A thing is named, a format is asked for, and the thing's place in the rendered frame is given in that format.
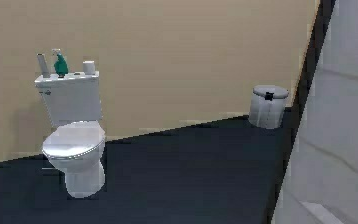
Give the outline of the green spray bottle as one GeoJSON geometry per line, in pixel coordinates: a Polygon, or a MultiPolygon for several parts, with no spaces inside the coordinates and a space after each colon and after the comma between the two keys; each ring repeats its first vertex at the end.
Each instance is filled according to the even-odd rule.
{"type": "Polygon", "coordinates": [[[56,61],[54,63],[55,72],[60,78],[63,78],[69,73],[67,62],[60,49],[53,49],[52,52],[56,56],[56,61]]]}

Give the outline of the grey cylinder tube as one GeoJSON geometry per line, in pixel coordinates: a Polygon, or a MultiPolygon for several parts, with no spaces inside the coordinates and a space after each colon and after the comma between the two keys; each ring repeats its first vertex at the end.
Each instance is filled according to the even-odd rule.
{"type": "Polygon", "coordinates": [[[45,55],[42,53],[38,53],[37,54],[37,59],[38,59],[38,63],[39,63],[39,67],[41,70],[41,74],[44,78],[49,78],[51,76],[51,73],[48,69],[48,65],[46,62],[46,58],[45,55]]]}

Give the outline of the grey lidded bin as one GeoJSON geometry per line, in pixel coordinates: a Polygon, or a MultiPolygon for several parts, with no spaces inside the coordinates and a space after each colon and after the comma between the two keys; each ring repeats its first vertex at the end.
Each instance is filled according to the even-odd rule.
{"type": "Polygon", "coordinates": [[[256,85],[251,96],[249,122],[259,128],[279,128],[289,91],[276,85],[256,85]]]}

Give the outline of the white room door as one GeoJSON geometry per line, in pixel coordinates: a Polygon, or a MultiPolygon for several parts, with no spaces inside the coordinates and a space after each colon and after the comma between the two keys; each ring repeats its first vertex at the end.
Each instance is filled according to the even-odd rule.
{"type": "Polygon", "coordinates": [[[358,0],[336,0],[271,224],[358,224],[358,0]]]}

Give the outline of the white toilet paper roll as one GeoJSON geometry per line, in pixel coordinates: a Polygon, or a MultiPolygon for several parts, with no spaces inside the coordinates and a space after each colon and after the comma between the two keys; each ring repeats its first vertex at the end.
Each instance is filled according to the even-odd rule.
{"type": "Polygon", "coordinates": [[[83,72],[86,75],[94,75],[96,72],[95,62],[94,61],[84,61],[83,62],[83,72]]]}

